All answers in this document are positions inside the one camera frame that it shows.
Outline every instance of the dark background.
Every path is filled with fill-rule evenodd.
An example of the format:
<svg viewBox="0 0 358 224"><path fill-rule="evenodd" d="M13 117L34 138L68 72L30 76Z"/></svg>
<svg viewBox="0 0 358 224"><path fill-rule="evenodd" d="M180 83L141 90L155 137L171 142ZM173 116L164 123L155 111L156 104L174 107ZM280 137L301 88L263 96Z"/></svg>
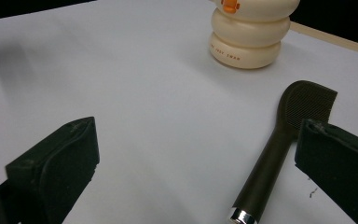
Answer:
<svg viewBox="0 0 358 224"><path fill-rule="evenodd" d="M291 20L358 42L358 0L301 0Z"/></svg>
<svg viewBox="0 0 358 224"><path fill-rule="evenodd" d="M0 0L0 19L94 0Z"/></svg>

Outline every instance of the silver tip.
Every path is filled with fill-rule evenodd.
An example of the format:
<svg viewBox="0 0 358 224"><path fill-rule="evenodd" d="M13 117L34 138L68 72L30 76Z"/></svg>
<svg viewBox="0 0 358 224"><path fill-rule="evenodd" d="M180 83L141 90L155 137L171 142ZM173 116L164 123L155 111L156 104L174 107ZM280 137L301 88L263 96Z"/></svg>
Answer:
<svg viewBox="0 0 358 224"><path fill-rule="evenodd" d="M240 208L231 208L229 216L227 218L228 224L257 224L252 215L246 213Z"/></svg>

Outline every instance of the tool handle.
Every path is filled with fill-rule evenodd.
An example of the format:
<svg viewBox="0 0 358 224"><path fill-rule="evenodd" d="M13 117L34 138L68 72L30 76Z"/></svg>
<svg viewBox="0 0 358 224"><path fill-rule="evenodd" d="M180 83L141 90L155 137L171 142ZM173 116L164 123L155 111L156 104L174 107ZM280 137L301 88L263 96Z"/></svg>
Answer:
<svg viewBox="0 0 358 224"><path fill-rule="evenodd" d="M260 220L292 141L292 134L274 129L233 205L233 208L240 209L254 219L242 223L257 223Z"/></svg>

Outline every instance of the dark gray handle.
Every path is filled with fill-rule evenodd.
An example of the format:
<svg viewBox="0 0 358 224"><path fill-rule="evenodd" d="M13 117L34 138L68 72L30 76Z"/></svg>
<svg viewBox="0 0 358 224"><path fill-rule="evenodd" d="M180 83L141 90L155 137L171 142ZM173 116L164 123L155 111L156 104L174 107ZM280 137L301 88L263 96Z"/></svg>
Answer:
<svg viewBox="0 0 358 224"><path fill-rule="evenodd" d="M260 220L293 139L290 133L274 130L233 207Z"/></svg>

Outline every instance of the cream plastic bottle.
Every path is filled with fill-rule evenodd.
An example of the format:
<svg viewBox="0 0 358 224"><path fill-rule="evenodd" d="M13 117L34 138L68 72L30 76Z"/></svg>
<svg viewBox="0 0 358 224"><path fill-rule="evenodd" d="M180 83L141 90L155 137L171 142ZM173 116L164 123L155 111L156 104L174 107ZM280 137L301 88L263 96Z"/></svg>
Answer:
<svg viewBox="0 0 358 224"><path fill-rule="evenodd" d="M214 0L210 51L221 63L253 69L278 57L299 0Z"/></svg>

